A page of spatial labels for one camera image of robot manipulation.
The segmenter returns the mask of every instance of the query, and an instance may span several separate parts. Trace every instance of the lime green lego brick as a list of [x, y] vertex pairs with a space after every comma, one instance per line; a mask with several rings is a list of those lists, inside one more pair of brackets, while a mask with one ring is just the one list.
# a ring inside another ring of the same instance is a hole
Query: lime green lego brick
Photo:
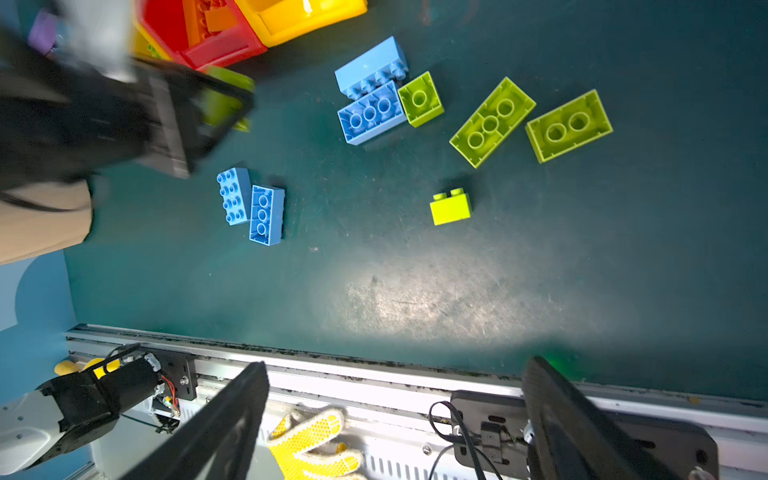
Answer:
[[536, 102], [508, 77], [451, 138], [451, 145], [477, 168], [531, 113]]
[[435, 225], [458, 222], [472, 216], [469, 195], [464, 193], [463, 188], [451, 190], [450, 197], [446, 194], [436, 194], [432, 198], [435, 201], [429, 204], [429, 208], [432, 210], [432, 219], [435, 221]]
[[[210, 67], [206, 70], [206, 74], [245, 90], [254, 91], [256, 89], [256, 84], [250, 77], [226, 68]], [[224, 121], [231, 111], [240, 108], [239, 100], [209, 88], [204, 90], [203, 95], [203, 120], [214, 127]], [[232, 129], [248, 132], [250, 131], [250, 122], [247, 118], [241, 118]]]
[[420, 127], [445, 112], [437, 95], [435, 82], [428, 71], [403, 85], [397, 94], [400, 95], [400, 103], [408, 123], [414, 127]]
[[613, 130], [597, 90], [588, 91], [525, 125], [540, 164], [604, 137]]

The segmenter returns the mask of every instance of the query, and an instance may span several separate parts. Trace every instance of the tan cloth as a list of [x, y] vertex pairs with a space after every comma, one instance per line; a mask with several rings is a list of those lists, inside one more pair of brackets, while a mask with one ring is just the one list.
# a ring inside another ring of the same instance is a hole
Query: tan cloth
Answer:
[[34, 184], [9, 193], [47, 207], [85, 208], [53, 214], [0, 202], [0, 265], [71, 247], [91, 230], [91, 195], [84, 181]]

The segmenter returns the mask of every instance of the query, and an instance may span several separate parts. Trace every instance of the yellow plastic bin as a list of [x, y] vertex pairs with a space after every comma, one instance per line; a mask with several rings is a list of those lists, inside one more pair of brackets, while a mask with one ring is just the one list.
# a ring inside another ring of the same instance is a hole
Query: yellow plastic bin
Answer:
[[367, 0], [235, 0], [267, 47], [368, 11]]
[[131, 40], [131, 50], [138, 57], [162, 58], [170, 60], [170, 55], [152, 38], [144, 27], [134, 23], [134, 34]]

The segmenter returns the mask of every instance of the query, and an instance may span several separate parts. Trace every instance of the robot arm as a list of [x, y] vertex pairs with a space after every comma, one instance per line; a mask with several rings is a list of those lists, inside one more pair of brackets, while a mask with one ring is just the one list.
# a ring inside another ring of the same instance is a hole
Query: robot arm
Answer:
[[138, 344], [83, 372], [47, 381], [0, 409], [0, 475], [79, 449], [110, 432], [120, 414], [155, 393], [161, 365], [151, 353], [99, 378]]

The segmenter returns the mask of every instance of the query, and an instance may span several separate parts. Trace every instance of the red plastic bin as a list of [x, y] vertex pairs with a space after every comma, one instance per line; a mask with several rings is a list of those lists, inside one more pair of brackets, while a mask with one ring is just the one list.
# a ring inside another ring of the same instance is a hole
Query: red plastic bin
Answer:
[[[200, 19], [204, 18], [204, 9], [212, 2], [226, 5], [237, 25], [209, 32], [205, 21]], [[197, 6], [194, 9], [197, 20], [189, 18], [189, 5]], [[266, 51], [234, 0], [139, 0], [136, 8], [138, 21], [171, 58], [198, 71], [211, 66], [226, 67]]]

